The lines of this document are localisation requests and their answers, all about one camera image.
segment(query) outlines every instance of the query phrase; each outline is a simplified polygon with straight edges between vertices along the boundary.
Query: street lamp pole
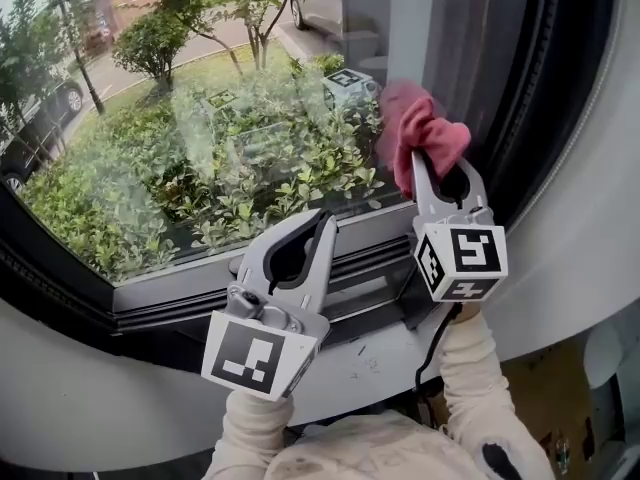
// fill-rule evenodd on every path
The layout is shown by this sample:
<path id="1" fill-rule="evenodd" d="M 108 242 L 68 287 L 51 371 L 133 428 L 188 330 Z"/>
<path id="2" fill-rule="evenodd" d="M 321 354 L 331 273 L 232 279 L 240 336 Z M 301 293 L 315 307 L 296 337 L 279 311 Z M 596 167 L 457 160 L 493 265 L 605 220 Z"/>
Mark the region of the street lamp pole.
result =
<path id="1" fill-rule="evenodd" d="M 60 12 L 62 13 L 62 23 L 64 24 L 64 28 L 67 33 L 67 37 L 69 38 L 69 44 L 71 44 L 71 48 L 73 50 L 73 54 L 76 58 L 76 63 L 78 68 L 80 69 L 80 73 L 82 73 L 82 77 L 84 78 L 87 87 L 89 88 L 89 94 L 91 95 L 91 99 L 93 100 L 93 104 L 96 106 L 96 110 L 98 114 L 104 114 L 104 104 L 102 100 L 100 100 L 100 96 L 96 92 L 95 87 L 91 83 L 91 79 L 89 78 L 89 74 L 87 73 L 87 69 L 84 65 L 84 60 L 80 55 L 80 51 L 78 50 L 78 46 L 76 45 L 75 39 L 73 37 L 73 31 L 71 30 L 71 23 L 69 22 L 69 16 L 67 14 L 67 10 L 64 5 L 64 0 L 53 0 L 55 5 L 60 8 Z"/>

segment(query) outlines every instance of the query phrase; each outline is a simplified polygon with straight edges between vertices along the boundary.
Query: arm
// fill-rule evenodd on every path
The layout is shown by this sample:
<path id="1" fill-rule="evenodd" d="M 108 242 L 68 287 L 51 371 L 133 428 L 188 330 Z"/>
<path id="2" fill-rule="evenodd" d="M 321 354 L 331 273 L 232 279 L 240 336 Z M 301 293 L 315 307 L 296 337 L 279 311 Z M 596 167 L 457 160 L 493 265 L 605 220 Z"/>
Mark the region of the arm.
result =
<path id="1" fill-rule="evenodd" d="M 515 415 L 495 346 L 478 308 L 465 307 L 445 334 L 440 371 L 449 434 L 489 478 L 552 479 L 542 448 Z"/>
<path id="2" fill-rule="evenodd" d="M 262 400 L 239 391 L 227 398 L 222 438 L 203 480 L 262 480 L 283 448 L 282 431 L 293 414 L 293 399 Z"/>

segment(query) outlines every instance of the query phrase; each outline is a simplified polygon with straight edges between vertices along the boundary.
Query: pink cloth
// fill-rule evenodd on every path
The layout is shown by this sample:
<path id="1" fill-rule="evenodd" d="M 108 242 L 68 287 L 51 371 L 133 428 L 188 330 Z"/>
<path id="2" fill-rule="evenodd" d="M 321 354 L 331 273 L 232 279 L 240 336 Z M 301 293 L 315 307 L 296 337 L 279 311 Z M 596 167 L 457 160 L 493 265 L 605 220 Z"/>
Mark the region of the pink cloth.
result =
<path id="1" fill-rule="evenodd" d="M 412 150 L 424 150 L 438 179 L 442 179 L 471 141 L 464 124 L 435 117 L 431 95 L 410 80 L 394 80 L 385 87 L 380 95 L 380 111 L 384 130 L 376 143 L 376 152 L 387 168 L 393 170 L 396 185 L 409 199 Z"/>

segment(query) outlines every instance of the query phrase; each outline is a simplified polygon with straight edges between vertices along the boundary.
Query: black car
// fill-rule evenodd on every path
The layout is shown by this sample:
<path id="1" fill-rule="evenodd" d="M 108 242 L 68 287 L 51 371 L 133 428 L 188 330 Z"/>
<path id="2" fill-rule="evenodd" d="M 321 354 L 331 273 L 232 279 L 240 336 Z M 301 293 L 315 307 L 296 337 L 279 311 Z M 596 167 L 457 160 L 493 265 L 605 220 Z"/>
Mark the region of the black car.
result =
<path id="1" fill-rule="evenodd" d="M 68 78 L 44 101 L 32 98 L 27 102 L 23 110 L 27 125 L 18 132 L 22 140 L 0 131 L 0 180 L 13 190 L 22 187 L 41 163 L 32 151 L 39 153 L 42 147 L 49 148 L 54 142 L 56 130 L 51 118 L 63 125 L 68 123 L 80 112 L 82 97 L 80 85 Z"/>

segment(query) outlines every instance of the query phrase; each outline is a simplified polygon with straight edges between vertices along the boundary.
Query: car wheel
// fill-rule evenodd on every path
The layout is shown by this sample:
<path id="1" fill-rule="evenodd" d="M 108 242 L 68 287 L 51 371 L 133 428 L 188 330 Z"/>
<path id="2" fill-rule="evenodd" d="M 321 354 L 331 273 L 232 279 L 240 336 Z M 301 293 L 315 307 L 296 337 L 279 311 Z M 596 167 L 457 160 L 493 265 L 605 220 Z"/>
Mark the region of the car wheel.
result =
<path id="1" fill-rule="evenodd" d="M 69 112 L 74 115 L 80 112 L 82 108 L 82 96 L 77 89 L 67 89 L 67 105 L 69 106 Z"/>
<path id="2" fill-rule="evenodd" d="M 16 194 L 19 193 L 24 187 L 24 181 L 22 181 L 22 177 L 19 174 L 16 174 L 15 172 L 10 172 L 9 174 L 6 174 L 2 178 L 2 181 L 4 181 L 7 184 L 7 186 Z"/>
<path id="3" fill-rule="evenodd" d="M 302 11 L 300 10 L 300 2 L 291 0 L 291 14 L 293 16 L 293 24 L 298 30 L 306 30 L 307 24 L 302 19 Z"/>

